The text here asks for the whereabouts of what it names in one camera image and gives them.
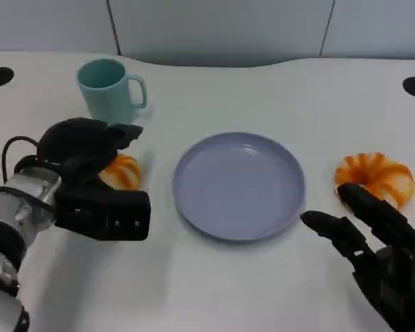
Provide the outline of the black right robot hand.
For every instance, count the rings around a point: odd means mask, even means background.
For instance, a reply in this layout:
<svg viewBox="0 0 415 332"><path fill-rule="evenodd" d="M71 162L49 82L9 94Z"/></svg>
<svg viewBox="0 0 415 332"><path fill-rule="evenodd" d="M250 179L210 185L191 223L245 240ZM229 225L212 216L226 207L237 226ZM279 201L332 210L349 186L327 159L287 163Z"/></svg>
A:
<svg viewBox="0 0 415 332"><path fill-rule="evenodd" d="M372 250L346 217L309 210L300 219L352 264L358 288L393 331L415 331L415 229L396 208L360 185L345 183L337 192L383 248Z"/></svg>

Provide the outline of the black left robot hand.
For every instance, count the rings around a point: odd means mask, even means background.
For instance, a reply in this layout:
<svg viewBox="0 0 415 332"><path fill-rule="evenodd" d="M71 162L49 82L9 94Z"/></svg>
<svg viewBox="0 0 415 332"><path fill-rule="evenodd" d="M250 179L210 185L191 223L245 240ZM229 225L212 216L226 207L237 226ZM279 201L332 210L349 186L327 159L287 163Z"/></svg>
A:
<svg viewBox="0 0 415 332"><path fill-rule="evenodd" d="M71 118L49 127L37 146L37 160L54 167L62 182L81 185L96 178L143 133L134 124L109 125Z"/></svg>

